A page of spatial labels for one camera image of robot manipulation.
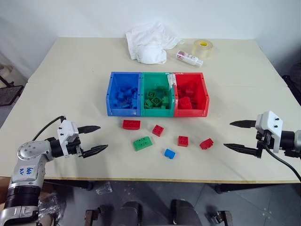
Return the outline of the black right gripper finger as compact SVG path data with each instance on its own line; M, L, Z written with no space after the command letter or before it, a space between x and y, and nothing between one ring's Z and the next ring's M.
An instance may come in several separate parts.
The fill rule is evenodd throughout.
M253 128L255 127L256 121L254 120L240 120L231 122L230 125L240 128Z
M238 153L257 156L257 149L255 148L245 147L244 145L239 145L239 144L223 144L223 145Z

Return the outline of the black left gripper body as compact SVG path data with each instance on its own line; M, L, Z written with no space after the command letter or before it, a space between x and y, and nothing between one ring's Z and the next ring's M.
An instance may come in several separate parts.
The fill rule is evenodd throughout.
M77 154L78 157L83 157L83 149L81 148L80 138L77 137L72 142L68 142L66 145L68 155Z

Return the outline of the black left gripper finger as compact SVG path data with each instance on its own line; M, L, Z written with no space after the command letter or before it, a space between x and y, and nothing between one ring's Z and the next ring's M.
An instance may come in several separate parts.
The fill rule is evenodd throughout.
M91 133L94 132L98 129L100 129L101 127L99 126L83 126L83 127L78 127L78 132L79 134L87 134L87 133Z
M87 150L87 151L82 150L82 157L83 158L91 157L91 156L96 155L96 154L100 153L101 151L105 150L107 147L108 147L108 145L98 145L98 146L92 147L90 150Z

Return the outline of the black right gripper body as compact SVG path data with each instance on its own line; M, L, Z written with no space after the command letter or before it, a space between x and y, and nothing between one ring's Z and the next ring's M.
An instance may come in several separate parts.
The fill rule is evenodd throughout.
M271 132L268 130L264 130L262 133L257 132L256 134L256 139L257 139L257 151L256 151L256 157L261 158L262 151L266 149L266 147L269 147L270 140L271 140Z

